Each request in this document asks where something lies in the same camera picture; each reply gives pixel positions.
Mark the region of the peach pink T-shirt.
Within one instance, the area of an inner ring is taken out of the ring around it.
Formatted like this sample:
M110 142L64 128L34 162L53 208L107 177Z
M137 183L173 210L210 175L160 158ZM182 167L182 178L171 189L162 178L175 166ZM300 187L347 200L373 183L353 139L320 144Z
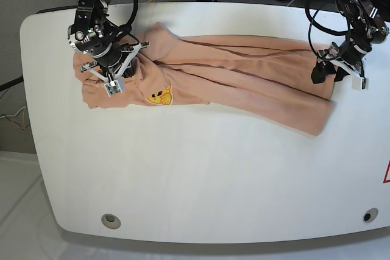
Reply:
M136 72L125 79L124 91L112 96L101 80L80 70L90 57L74 54L75 76L90 108L214 103L313 136L334 109L334 78L311 81L316 58L307 42L251 35L180 38L160 23L140 38L149 46L132 60Z

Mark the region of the red warning triangle sticker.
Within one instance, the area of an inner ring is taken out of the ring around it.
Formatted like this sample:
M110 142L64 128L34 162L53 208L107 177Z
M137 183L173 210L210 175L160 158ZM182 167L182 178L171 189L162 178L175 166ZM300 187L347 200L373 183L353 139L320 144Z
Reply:
M385 177L383 179L383 183L389 183L390 182L390 162L388 163L388 166L386 168Z

